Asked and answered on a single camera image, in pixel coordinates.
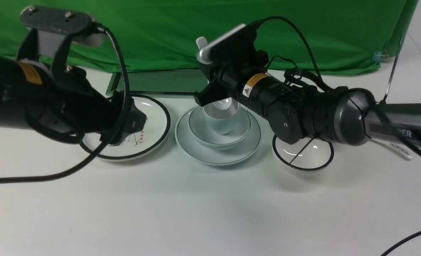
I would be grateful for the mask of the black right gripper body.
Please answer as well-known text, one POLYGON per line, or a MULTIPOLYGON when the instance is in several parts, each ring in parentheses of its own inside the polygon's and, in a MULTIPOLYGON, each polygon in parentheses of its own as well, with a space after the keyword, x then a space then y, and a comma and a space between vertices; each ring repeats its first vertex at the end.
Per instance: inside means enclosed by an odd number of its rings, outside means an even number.
POLYGON ((207 86, 193 97, 199 106, 232 98, 263 118, 288 118, 285 84, 267 74, 267 52, 249 50, 221 63, 200 64, 207 86))

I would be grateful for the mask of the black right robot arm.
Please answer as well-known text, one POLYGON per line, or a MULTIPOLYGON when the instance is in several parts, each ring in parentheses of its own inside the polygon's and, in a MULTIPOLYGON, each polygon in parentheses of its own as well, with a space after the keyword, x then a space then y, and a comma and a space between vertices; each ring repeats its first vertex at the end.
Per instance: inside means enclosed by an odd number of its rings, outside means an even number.
POLYGON ((194 94, 200 106, 231 97, 267 120, 287 144, 303 138, 359 146, 370 138, 421 148, 421 103, 377 103, 366 89, 330 89, 315 74, 297 68, 285 81, 267 74, 268 54, 244 50, 222 61, 199 63, 209 80, 194 94))

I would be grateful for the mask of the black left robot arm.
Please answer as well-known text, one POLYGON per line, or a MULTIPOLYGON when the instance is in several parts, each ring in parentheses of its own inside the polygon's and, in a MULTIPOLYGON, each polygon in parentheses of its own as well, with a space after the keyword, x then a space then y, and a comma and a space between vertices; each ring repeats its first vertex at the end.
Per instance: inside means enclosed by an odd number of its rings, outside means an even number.
POLYGON ((110 131, 120 117, 124 94, 106 98, 97 92, 82 68, 51 70, 33 60, 0 56, 0 127, 30 129, 65 144, 79 144, 87 133, 98 133, 109 144, 144 129, 147 115, 132 97, 115 136, 110 131))

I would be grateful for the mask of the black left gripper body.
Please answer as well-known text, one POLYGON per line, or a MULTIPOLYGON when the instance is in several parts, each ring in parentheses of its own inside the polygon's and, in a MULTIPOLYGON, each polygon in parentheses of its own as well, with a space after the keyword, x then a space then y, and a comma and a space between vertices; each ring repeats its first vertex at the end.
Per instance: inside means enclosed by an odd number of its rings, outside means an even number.
POLYGON ((47 70, 42 80, 45 91, 26 96, 26 123, 47 138, 79 144, 86 134, 96 133, 100 141, 116 145, 144 129, 147 115, 127 92, 104 97, 80 68, 47 70))

